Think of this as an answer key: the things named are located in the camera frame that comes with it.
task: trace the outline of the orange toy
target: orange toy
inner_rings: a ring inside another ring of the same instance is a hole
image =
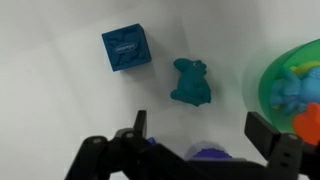
[[[293,128],[305,142],[318,145],[320,141],[320,104],[308,104],[306,112],[294,117]]]

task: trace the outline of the white surface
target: white surface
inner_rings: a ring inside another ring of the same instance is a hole
[[[210,141],[264,163],[243,134],[263,69],[320,35],[318,0],[0,1],[0,179],[63,179],[82,140],[148,110],[181,156]],[[112,72],[101,33],[141,23],[153,62]],[[172,101],[178,57],[202,59],[212,104]]]

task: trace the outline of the teal rabbit toy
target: teal rabbit toy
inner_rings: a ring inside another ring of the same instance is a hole
[[[180,58],[174,61],[174,66],[181,72],[181,77],[171,98],[195,106],[210,103],[211,89],[204,78],[207,65],[200,60]]]

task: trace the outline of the blue box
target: blue box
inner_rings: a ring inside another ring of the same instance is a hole
[[[144,30],[140,24],[102,34],[113,71],[151,61]]]

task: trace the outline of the green bowl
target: green bowl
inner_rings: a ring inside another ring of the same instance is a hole
[[[280,79],[279,71],[281,68],[299,66],[312,61],[320,62],[320,39],[296,47],[277,58],[266,69],[260,80],[260,106],[267,120],[280,131],[294,133],[292,124],[295,114],[286,116],[279,109],[270,106],[272,84]]]

